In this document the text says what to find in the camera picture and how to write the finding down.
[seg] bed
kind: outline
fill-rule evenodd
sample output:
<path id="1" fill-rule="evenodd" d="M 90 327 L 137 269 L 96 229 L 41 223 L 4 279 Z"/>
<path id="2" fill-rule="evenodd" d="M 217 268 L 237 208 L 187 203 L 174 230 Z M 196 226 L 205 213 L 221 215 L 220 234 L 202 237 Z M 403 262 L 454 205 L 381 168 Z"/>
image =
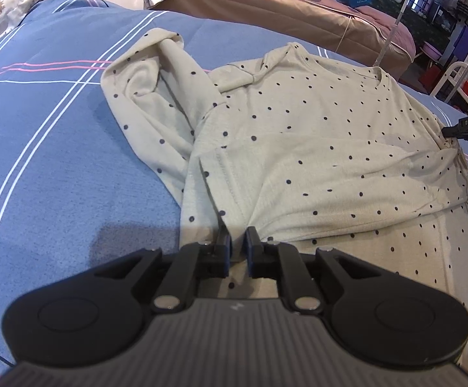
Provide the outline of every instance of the bed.
<path id="1" fill-rule="evenodd" d="M 35 5 L 0 39 L 0 320 L 13 299 L 36 287 L 140 248 L 178 249 L 179 207 L 132 152 L 100 87 L 108 64 L 155 27 L 180 33 L 205 70 L 292 40 L 250 25 L 128 11 L 102 0 Z M 311 54 L 358 65 L 299 43 Z M 462 116 L 404 90 L 445 124 Z M 468 142 L 461 146 L 468 162 Z M 0 375 L 10 365 L 0 329 Z"/>
<path id="2" fill-rule="evenodd" d="M 160 10 L 260 26 L 372 65 L 395 22 L 369 7 L 354 10 L 335 0 L 165 0 Z M 398 79 L 415 58 L 415 43 L 400 27 L 381 67 Z"/>

